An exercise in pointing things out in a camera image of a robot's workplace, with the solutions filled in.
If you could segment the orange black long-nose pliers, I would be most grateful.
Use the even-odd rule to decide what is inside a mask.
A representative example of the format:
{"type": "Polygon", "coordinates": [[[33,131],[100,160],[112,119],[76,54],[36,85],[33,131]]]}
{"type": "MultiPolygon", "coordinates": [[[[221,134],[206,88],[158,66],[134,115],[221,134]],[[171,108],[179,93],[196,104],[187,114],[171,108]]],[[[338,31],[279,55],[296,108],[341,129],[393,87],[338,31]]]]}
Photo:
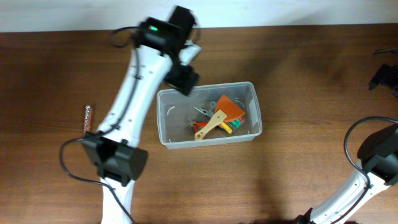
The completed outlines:
{"type": "Polygon", "coordinates": [[[202,115],[207,116],[209,118],[212,118],[213,115],[214,115],[214,113],[212,111],[210,111],[210,110],[199,108],[197,106],[194,106],[193,108],[196,109],[198,112],[200,112],[202,115]]]}

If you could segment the screwdriver set clear case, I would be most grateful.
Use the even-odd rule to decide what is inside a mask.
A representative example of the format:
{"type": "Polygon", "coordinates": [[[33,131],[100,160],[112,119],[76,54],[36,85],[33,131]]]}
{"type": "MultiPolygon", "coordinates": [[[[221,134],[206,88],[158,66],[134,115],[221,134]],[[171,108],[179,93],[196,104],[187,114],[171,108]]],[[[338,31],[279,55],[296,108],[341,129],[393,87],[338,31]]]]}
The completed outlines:
{"type": "Polygon", "coordinates": [[[234,125],[234,121],[239,120],[245,114],[236,103],[224,95],[220,98],[219,102],[211,104],[211,108],[213,110],[210,111],[214,112],[214,115],[210,118],[210,123],[205,126],[207,132],[210,128],[218,126],[228,134],[232,134],[234,133],[234,129],[237,128],[234,125]]]}

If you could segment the socket bit rail orange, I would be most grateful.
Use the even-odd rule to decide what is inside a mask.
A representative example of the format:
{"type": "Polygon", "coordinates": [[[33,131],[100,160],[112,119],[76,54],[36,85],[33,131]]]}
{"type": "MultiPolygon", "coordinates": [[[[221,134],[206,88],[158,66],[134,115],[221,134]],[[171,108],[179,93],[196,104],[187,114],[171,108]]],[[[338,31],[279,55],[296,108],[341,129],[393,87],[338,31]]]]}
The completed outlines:
{"type": "Polygon", "coordinates": [[[83,135],[85,136],[87,132],[91,129],[91,115],[92,115],[92,107],[90,105],[85,106],[85,117],[84,117],[84,125],[83,125],[83,135]]]}

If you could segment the small red-handled pliers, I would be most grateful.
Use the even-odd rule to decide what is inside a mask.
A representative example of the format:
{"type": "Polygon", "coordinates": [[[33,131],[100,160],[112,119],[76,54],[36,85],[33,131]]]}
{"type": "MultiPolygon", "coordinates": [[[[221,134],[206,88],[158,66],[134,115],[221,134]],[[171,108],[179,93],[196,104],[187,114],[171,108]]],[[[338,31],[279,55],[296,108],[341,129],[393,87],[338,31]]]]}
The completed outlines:
{"type": "Polygon", "coordinates": [[[197,122],[197,121],[194,121],[194,120],[189,119],[189,120],[187,121],[187,124],[188,124],[191,128],[193,128],[193,130],[194,130],[195,133],[197,133],[197,132],[198,132],[198,128],[206,126],[206,125],[207,125],[207,122],[197,122]]]}

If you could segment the orange scraper wooden handle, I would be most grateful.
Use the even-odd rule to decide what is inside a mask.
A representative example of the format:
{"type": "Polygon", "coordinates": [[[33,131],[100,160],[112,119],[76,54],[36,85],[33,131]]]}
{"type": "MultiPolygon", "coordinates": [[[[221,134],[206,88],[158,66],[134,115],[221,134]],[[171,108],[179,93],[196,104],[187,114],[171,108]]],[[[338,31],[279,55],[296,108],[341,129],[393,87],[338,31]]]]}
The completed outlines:
{"type": "Polygon", "coordinates": [[[202,140],[212,129],[220,127],[228,134],[233,132],[233,125],[229,124],[242,118],[245,112],[234,102],[232,102],[226,95],[223,95],[217,102],[215,112],[210,115],[210,120],[195,133],[195,140],[202,140]]]}

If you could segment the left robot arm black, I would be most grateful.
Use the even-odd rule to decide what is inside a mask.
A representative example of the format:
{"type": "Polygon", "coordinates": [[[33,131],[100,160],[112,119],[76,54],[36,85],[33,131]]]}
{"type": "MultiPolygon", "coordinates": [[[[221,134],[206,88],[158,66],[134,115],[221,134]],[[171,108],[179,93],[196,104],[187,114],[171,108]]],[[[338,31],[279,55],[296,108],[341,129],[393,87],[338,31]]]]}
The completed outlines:
{"type": "Polygon", "coordinates": [[[201,48],[187,44],[196,25],[189,9],[175,7],[167,21],[141,22],[135,48],[119,93],[97,133],[87,133],[82,146],[103,186],[102,223],[131,223],[135,181],[149,153],[138,147],[147,111],[161,83],[187,96],[199,79],[190,62],[201,48]]]}

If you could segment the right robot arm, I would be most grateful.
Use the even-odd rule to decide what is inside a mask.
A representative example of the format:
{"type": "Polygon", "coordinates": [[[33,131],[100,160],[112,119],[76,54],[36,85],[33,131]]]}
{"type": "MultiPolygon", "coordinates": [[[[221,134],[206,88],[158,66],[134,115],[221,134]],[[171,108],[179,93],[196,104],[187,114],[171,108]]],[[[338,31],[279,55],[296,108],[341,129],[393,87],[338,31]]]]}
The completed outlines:
{"type": "Polygon", "coordinates": [[[397,183],[396,119],[370,116],[358,120],[346,132],[343,149],[354,167],[353,173],[329,199],[299,215],[294,223],[346,223],[368,200],[397,183]],[[391,125],[364,140],[358,149],[358,162],[355,162],[348,152],[348,139],[354,128],[367,121],[385,121],[391,125]]]}

